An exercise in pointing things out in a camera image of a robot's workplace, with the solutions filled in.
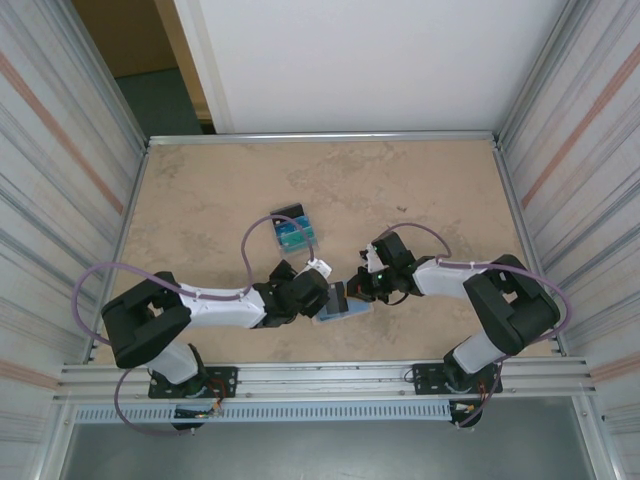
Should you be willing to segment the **teal credit card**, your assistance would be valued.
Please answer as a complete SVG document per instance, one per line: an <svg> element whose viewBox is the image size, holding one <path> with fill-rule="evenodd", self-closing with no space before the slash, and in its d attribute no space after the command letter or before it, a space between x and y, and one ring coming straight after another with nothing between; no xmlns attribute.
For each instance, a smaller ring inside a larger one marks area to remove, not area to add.
<svg viewBox="0 0 640 480"><path fill-rule="evenodd" d="M277 234L277 239L282 251L285 253L307 248L307 239L309 239L312 244L316 243L315 234L309 228L305 228L304 232L296 229L293 231L280 231Z"/></svg>

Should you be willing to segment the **aluminium frame post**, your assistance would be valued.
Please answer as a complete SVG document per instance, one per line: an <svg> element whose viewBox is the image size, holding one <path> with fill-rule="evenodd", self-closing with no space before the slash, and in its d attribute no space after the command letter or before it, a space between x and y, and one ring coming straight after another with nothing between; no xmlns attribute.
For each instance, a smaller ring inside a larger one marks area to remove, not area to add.
<svg viewBox="0 0 640 480"><path fill-rule="evenodd" d="M500 147L501 142L511 124L514 122L518 112L523 109L522 104L525 102L527 95L533 88L533 84L536 78L539 76L539 72L544 66L547 58L551 55L551 50L556 43L557 37L562 33L564 25L570 17L576 0L563 0L562 8L560 10L558 18L554 21L552 28L549 31L540 51L538 52L535 61L533 62L531 69L527 73L525 80L518 92L510 104L505 119L501 122L500 127L494 132L494 144L496 147Z"/></svg>
<svg viewBox="0 0 640 480"><path fill-rule="evenodd" d="M63 1L65 3L69 20L74 24L74 31L78 36L78 43L84 49L82 56L88 61L90 77L96 85L100 97L105 102L109 111L114 116L116 123L127 137L129 144L142 153L145 153L148 148L147 136L140 127L139 122L135 118L133 111L122 94L121 89L111 74L72 1Z"/></svg>

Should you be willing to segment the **small green circuit board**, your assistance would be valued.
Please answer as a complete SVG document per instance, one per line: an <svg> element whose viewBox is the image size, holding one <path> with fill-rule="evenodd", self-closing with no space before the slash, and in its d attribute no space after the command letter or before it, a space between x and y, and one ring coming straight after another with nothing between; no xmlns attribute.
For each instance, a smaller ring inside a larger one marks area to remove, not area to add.
<svg viewBox="0 0 640 480"><path fill-rule="evenodd" d="M206 404L177 404L174 410L174 418L178 419L202 419L220 415L222 402L214 400Z"/></svg>

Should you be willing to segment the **aluminium table edge bar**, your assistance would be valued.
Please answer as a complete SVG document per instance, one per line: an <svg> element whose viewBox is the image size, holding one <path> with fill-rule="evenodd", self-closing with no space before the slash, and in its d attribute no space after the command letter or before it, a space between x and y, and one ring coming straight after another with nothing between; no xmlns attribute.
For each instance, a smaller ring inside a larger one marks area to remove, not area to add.
<svg viewBox="0 0 640 480"><path fill-rule="evenodd" d="M149 146L274 144L274 143L339 143L386 141L489 141L491 131L439 130L397 132L324 132L151 136Z"/></svg>

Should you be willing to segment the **light blue credit card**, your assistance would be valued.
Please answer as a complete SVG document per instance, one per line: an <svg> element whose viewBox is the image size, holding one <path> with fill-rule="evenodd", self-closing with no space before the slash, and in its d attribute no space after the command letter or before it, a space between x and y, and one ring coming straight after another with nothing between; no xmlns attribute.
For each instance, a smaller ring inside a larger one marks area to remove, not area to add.
<svg viewBox="0 0 640 480"><path fill-rule="evenodd" d="M293 233L299 233L300 230L304 230L309 236L313 235L313 228L311 226L309 217L306 215L293 218L291 221L285 221L283 219L275 219L274 230L278 236L285 236Z"/></svg>

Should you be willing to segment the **tan wooden door edge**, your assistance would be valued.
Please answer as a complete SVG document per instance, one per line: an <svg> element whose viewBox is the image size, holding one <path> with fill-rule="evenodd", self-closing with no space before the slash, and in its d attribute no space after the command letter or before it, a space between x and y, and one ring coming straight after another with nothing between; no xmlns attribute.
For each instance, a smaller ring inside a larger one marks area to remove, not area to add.
<svg viewBox="0 0 640 480"><path fill-rule="evenodd" d="M154 0L196 117L208 132L215 130L193 57L174 0Z"/></svg>

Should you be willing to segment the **clear acrylic card stand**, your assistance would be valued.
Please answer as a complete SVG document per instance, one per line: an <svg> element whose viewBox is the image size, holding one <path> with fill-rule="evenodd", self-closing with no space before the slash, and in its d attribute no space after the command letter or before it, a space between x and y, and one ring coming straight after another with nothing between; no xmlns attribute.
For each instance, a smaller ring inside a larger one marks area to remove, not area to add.
<svg viewBox="0 0 640 480"><path fill-rule="evenodd" d="M281 216L281 215L272 215L272 216L275 216L275 217L273 217L273 218L271 219L271 221L272 221L272 225L273 225L273 230L274 230L274 223L273 223L273 221L274 221L275 219L283 219L283 220L285 220L285 221L291 221L291 220L292 220L291 218L287 218L287 217L284 217L284 216ZM313 233L315 234L316 243L315 243L315 244L312 244L312 243L311 243L311 245L312 245L312 247L313 247L314 249L316 249L316 248L317 248L317 246L318 246L318 240L317 240L317 236L316 236L316 232L315 232L314 228L313 228ZM277 234L276 234L275 230L274 230L274 234L275 234L275 238L276 238L277 244L278 244L278 246L279 246L280 252L281 252L281 254L282 254L282 256L283 256L284 258L294 258L294 257L306 256L306 255L308 255L308 254L309 254L308 247L307 247L307 248L304 248L304 249L300 249L300 250L295 251L295 252L291 252L291 253L285 253L285 252L283 252L283 251L282 251L282 249L281 249L281 247L280 247L280 245L279 245L279 242L278 242L278 239L277 239Z"/></svg>

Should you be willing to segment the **aluminium table side bar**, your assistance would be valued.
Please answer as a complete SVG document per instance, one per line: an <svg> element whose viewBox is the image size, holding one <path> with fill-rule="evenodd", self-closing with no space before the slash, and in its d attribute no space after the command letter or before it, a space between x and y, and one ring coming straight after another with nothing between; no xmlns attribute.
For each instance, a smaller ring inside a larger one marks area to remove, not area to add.
<svg viewBox="0 0 640 480"><path fill-rule="evenodd" d="M137 200L139 197L140 189L144 180L144 174L145 174L146 167L149 160L149 151L150 151L150 148L147 148L141 159L141 163L139 165L139 168L137 170L137 173L134 179L132 190L129 196L129 201L122 218L120 234L119 234L118 241L116 243L114 254L112 257L113 262L119 262L124 252L124 248L128 238L128 233L130 230L130 225L134 216ZM97 307L97 310L93 319L93 324L92 324L92 326L97 330L98 333L103 332L103 321L101 318L100 309L101 309L101 306L107 301L109 301L111 298L111 294L113 293L113 289L115 285L116 276L117 276L117 273L115 272L114 269L108 269L106 271L103 287L101 290L100 303ZM92 339L88 340L86 351L82 361L83 364L91 363L94 360L96 349L98 348L98 346L99 346L98 341L92 340Z"/></svg>
<svg viewBox="0 0 640 480"><path fill-rule="evenodd" d="M504 189L512 220L514 222L516 234L523 251L524 260L522 262L528 267L531 272L546 278L546 274L543 272L539 257L532 241L532 237L526 225L523 209L521 207L516 189L512 182L504 154L498 148L498 146L494 146L492 154L496 163L502 187ZM560 322L558 322L559 325L561 321L565 319L566 307L564 305L564 302L558 297L557 293L553 289L550 290L544 284L543 286L545 286L545 289L547 290L551 298L555 300L556 304L558 305L561 314ZM556 333L554 334L554 336L549 336L546 340L536 343L536 345L541 344L545 344L550 347L552 356L567 356L567 353L565 351L566 349L564 348L560 337L560 333Z"/></svg>

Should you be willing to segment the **beige leather card holder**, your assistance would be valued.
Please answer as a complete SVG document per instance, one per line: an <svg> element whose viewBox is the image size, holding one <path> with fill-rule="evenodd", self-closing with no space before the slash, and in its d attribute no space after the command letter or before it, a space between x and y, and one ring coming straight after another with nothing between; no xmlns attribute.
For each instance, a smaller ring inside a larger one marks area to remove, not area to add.
<svg viewBox="0 0 640 480"><path fill-rule="evenodd" d="M371 303L366 303L364 301L353 301L351 299L347 297L347 301L348 301L348 305L349 305L349 310L342 314L342 315L337 315L337 316L328 316L326 313L326 307L325 304L321 310L315 315L314 317L314 321L317 324L326 324L326 323L330 323L333 321L338 321L338 320L344 320L353 316L357 316L357 315L361 315L361 314L365 314L365 313L370 313L373 310L373 306Z"/></svg>

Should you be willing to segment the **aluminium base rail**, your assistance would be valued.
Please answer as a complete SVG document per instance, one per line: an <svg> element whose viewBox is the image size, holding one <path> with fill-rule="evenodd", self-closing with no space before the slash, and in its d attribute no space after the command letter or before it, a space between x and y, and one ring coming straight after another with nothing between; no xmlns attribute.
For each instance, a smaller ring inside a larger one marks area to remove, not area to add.
<svg viewBox="0 0 640 480"><path fill-rule="evenodd" d="M235 402L393 400L415 395L408 361L241 363L230 389ZM104 404L122 371L114 365L62 369L56 404ZM596 394L586 361L578 357L516 357L503 363L494 397L547 398Z"/></svg>

